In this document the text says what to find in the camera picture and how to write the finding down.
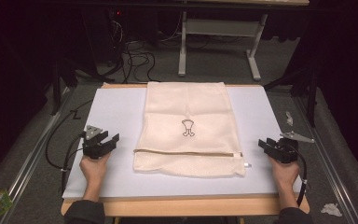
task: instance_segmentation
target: hand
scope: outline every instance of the hand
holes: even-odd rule
[[[101,186],[106,174],[106,163],[110,157],[110,153],[104,155],[98,160],[83,156],[80,162],[80,169],[86,177],[87,186],[83,195],[83,200],[98,202]]]
[[[300,170],[297,162],[283,164],[271,157],[268,157],[268,159],[272,164],[272,175],[278,188],[281,209],[285,207],[298,207],[295,193],[293,192],[293,184]]]

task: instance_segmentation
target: mesh laundry bag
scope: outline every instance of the mesh laundry bag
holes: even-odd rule
[[[224,83],[149,82],[133,168],[195,177],[245,175]]]

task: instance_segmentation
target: white board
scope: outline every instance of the white board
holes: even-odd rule
[[[162,174],[138,174],[132,169],[133,150],[141,135],[146,88],[99,89],[89,112],[87,125],[109,132],[105,139],[120,134],[117,148],[108,162],[102,198],[139,198],[166,196],[218,196],[276,194],[268,156],[258,140],[280,138],[280,127],[269,99],[261,86],[227,87],[237,121],[240,145],[246,162],[245,177],[194,178]],[[78,166],[83,153],[78,151],[69,175],[64,199],[83,196],[86,179]],[[299,192],[301,180],[294,190]]]

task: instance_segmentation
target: metal stand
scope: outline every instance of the metal stand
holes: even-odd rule
[[[251,67],[254,81],[261,79],[255,62],[255,51],[257,50],[260,37],[266,25],[267,14],[263,14],[260,21],[217,21],[188,19],[187,13],[182,15],[182,45],[179,56],[179,77],[186,75],[186,35],[231,35],[252,36],[254,44],[252,49],[246,50],[246,57]]]

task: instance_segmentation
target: black line drawing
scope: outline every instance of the black line drawing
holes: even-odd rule
[[[194,121],[191,119],[184,119],[184,120],[182,120],[182,123],[186,127],[186,132],[183,133],[183,136],[189,136],[189,135],[190,135],[190,137],[194,136],[195,133],[191,132],[191,127],[193,127]]]

